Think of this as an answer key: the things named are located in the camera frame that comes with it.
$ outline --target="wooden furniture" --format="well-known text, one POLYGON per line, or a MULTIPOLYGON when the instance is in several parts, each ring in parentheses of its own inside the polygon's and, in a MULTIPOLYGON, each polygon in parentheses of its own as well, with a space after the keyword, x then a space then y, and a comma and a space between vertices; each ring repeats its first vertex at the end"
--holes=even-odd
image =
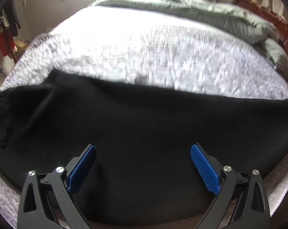
POLYGON ((270 9, 264 8, 261 4, 251 0, 233 0, 232 4, 246 8, 263 19, 273 23, 280 35, 279 44, 284 48, 288 55, 288 22, 283 16, 277 15, 270 9))
POLYGON ((22 57, 25 50, 28 48, 29 43, 25 43, 21 40, 15 40, 15 46, 17 48, 17 52, 15 53, 15 59, 18 62, 18 60, 22 57))

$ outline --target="red garment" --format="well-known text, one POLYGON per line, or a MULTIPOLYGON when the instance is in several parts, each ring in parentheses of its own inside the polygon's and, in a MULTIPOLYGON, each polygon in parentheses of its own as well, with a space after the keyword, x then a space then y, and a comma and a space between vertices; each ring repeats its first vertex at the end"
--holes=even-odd
POLYGON ((8 54, 11 53, 11 50, 9 49, 8 44, 10 45, 11 50, 13 50, 15 47, 15 44, 14 44, 14 40, 11 34, 9 32, 6 32, 6 35, 4 35, 4 33, 0 33, 0 49, 1 49, 3 56, 7 56, 8 54))

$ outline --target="pocket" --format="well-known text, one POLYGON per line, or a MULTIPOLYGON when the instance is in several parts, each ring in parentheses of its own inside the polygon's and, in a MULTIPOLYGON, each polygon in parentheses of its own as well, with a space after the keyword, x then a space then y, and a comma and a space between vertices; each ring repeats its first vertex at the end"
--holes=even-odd
POLYGON ((5 148, 12 133, 10 103, 0 98, 0 147, 5 148))

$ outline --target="hanging clothes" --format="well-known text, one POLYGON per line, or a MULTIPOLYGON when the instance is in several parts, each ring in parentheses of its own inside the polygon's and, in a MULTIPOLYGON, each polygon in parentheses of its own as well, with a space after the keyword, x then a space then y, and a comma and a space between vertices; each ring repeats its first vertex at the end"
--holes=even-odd
POLYGON ((15 43, 13 37, 9 31, 5 33, 0 33, 0 49, 2 55, 5 57, 11 54, 15 48, 15 43))
POLYGON ((18 29, 21 29, 21 25, 16 12, 14 0, 6 0, 2 6, 2 9, 4 10, 10 24, 9 31, 11 35, 17 37, 19 35, 18 29))

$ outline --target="black garment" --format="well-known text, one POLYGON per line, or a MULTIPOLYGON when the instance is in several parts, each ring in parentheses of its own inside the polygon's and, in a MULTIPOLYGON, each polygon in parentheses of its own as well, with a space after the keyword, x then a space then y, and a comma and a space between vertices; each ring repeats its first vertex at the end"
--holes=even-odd
POLYGON ((5 11, 7 15, 8 22, 10 24, 9 31, 12 36, 17 37, 19 35, 18 29, 21 28, 19 23, 18 14, 16 12, 14 0, 5 1, 2 9, 5 11))
POLYGON ((236 171, 266 176, 288 152, 288 100, 199 95, 53 70, 0 93, 0 171, 19 190, 96 145, 76 204, 93 221, 151 225, 204 213, 213 193, 190 158, 200 143, 236 171))

